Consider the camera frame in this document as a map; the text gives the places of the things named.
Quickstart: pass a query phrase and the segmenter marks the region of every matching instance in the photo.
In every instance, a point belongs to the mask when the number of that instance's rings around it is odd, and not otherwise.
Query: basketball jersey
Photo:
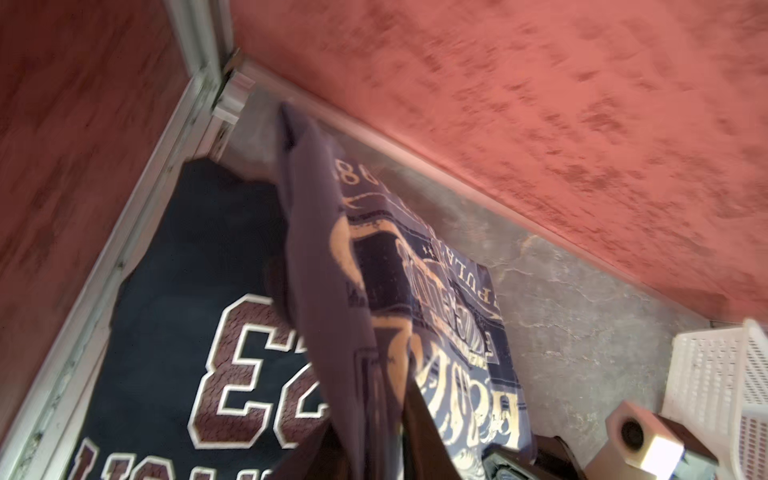
[[[184,165],[118,296],[71,480],[260,480],[325,411],[301,339],[270,306],[276,188]]]

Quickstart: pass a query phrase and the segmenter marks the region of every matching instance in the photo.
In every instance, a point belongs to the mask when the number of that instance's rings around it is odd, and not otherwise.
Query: laundry basket
[[[768,479],[768,339],[743,326],[675,337],[661,415],[717,457],[719,480]]]

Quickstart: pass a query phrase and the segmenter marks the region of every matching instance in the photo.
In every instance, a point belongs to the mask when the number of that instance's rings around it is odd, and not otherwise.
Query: gray stone floor
[[[222,163],[269,176],[278,100],[255,91]],[[623,399],[658,411],[671,341],[709,328],[522,227],[328,129],[435,232],[488,266],[534,432],[559,435],[586,465],[606,440],[604,420]]]

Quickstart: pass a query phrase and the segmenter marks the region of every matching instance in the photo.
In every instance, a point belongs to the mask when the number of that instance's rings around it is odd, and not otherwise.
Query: wall
[[[0,438],[187,82],[161,0],[0,7]]]
[[[259,63],[712,319],[768,320],[761,0],[233,0]]]

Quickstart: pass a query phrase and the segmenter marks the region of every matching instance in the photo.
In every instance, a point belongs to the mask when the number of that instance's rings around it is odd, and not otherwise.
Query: gray cloth
[[[531,442],[488,270],[436,238],[306,115],[284,105],[279,117],[290,316],[352,478],[400,473],[409,377],[458,473],[484,478],[486,446]]]

